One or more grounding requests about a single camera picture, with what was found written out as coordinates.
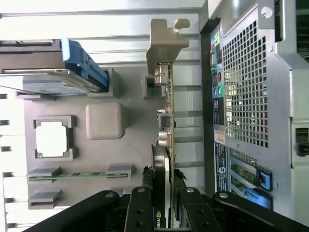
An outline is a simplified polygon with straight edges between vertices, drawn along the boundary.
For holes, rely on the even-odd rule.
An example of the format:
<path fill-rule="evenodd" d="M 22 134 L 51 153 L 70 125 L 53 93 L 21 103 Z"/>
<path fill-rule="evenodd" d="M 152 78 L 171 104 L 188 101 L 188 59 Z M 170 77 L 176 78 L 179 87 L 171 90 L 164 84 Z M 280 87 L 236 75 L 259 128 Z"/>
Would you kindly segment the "silver CPU chip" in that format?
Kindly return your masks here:
<path fill-rule="evenodd" d="M 36 128 L 36 150 L 39 157 L 62 157 L 68 150 L 67 128 L 61 122 L 42 122 Z"/>

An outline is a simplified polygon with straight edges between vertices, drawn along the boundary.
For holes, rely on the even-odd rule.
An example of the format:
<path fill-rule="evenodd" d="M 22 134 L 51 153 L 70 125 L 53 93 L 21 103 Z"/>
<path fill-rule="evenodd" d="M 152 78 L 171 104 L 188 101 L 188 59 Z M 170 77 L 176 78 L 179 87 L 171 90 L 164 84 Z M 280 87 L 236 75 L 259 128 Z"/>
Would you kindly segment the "blue slot retention clip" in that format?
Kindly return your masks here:
<path fill-rule="evenodd" d="M 259 186 L 266 190 L 272 191 L 273 190 L 273 178 L 272 172 L 264 167 L 257 166 L 256 167 L 256 175 L 258 177 Z"/>
<path fill-rule="evenodd" d="M 269 210 L 273 210 L 273 199 L 259 188 L 245 188 L 244 198 Z"/>

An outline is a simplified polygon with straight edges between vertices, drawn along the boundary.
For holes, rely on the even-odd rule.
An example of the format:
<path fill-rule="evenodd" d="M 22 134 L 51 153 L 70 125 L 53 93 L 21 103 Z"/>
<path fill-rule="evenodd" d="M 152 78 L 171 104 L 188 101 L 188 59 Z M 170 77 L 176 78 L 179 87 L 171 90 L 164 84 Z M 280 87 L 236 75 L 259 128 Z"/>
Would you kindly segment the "dark grey open PC case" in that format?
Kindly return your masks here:
<path fill-rule="evenodd" d="M 309 0 L 205 0 L 198 22 L 205 192 L 259 188 L 309 227 Z"/>

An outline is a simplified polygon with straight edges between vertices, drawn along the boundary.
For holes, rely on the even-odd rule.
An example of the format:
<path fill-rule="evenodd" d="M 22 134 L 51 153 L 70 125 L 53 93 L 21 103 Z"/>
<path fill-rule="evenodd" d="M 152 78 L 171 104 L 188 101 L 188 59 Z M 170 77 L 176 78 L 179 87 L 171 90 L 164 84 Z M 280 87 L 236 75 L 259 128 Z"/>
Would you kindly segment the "green RAM stick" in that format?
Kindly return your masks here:
<path fill-rule="evenodd" d="M 52 176 L 35 176 L 29 177 L 29 181 L 73 179 L 73 178 L 122 178 L 128 177 L 128 174 L 106 174 L 105 172 L 84 172 L 84 173 L 63 173 Z"/>

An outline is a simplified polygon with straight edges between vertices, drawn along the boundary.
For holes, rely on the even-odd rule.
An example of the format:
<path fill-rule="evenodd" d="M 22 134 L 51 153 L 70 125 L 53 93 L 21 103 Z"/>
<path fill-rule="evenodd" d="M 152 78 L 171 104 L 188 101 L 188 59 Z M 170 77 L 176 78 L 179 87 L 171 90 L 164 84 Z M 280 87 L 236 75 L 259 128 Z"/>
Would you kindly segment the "grey plastic parts rack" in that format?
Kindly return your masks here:
<path fill-rule="evenodd" d="M 151 147 L 158 136 L 160 99 L 146 99 L 145 67 L 111 70 L 117 97 L 57 97 L 25 101 L 25 132 L 29 177 L 63 173 L 105 172 L 122 178 L 73 178 L 29 181 L 28 208 L 49 210 L 72 206 L 102 190 L 129 189 L 141 184 L 141 172 L 152 163 Z M 74 158 L 38 158 L 35 123 L 71 121 L 69 140 Z"/>

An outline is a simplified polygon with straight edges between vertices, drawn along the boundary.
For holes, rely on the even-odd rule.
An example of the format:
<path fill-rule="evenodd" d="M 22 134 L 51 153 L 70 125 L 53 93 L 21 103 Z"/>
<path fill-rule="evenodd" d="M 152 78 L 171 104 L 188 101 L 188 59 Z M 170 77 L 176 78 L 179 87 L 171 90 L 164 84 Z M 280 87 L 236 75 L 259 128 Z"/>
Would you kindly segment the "hard disk in blue caddy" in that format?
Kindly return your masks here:
<path fill-rule="evenodd" d="M 109 90 L 109 74 L 68 38 L 0 41 L 0 87 L 24 94 L 79 96 Z"/>

